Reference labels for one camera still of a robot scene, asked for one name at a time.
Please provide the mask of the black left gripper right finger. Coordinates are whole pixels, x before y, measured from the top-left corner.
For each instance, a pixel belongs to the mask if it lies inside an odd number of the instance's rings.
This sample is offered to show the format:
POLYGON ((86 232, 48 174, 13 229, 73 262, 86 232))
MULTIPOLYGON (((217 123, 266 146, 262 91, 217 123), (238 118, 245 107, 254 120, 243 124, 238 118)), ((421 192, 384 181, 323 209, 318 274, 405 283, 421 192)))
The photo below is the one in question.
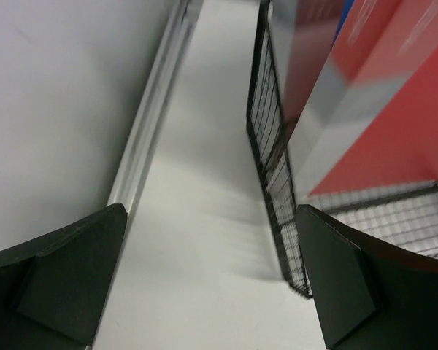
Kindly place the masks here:
POLYGON ((310 205, 296 226, 327 349, 438 349, 438 260, 310 205))

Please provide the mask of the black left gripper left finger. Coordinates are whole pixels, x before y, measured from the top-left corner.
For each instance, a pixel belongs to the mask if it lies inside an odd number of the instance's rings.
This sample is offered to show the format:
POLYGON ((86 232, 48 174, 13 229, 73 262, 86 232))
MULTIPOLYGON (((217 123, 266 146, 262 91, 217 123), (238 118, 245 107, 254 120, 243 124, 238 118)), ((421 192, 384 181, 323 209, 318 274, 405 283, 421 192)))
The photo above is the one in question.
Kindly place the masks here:
POLYGON ((0 251, 0 349, 93 345, 127 220, 114 203, 0 251))

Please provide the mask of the black wire mesh shelf rack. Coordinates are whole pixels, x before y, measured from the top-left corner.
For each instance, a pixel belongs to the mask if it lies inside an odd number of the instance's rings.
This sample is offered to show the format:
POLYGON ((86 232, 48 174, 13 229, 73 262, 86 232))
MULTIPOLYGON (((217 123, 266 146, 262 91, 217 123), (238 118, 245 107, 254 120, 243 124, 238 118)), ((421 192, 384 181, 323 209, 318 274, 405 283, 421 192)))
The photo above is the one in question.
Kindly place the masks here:
MULTIPOLYGON (((246 129, 283 280, 309 300, 312 290, 299 247, 291 164, 274 59, 270 1, 261 1, 253 48, 246 129)), ((438 260, 438 182, 320 195, 310 204, 342 223, 438 260)))

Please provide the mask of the red folder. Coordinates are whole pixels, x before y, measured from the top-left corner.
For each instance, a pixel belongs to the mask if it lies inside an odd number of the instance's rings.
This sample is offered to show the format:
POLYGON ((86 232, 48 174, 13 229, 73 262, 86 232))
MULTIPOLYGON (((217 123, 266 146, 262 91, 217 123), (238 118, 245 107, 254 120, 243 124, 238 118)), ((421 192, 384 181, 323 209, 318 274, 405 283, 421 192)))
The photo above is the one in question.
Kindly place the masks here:
POLYGON ((273 1, 296 196, 438 180, 438 1, 273 1))

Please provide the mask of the blue folder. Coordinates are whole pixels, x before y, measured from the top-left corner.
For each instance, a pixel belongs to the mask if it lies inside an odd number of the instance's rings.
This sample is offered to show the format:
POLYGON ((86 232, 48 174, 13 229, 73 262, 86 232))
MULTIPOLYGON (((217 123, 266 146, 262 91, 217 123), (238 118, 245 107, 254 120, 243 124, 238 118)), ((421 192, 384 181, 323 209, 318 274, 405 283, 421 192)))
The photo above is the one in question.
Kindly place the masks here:
POLYGON ((356 6, 357 1, 348 0, 344 2, 342 8, 342 14, 337 24, 335 37, 331 48, 335 47, 348 47, 350 44, 350 34, 354 29, 354 23, 356 18, 356 6))

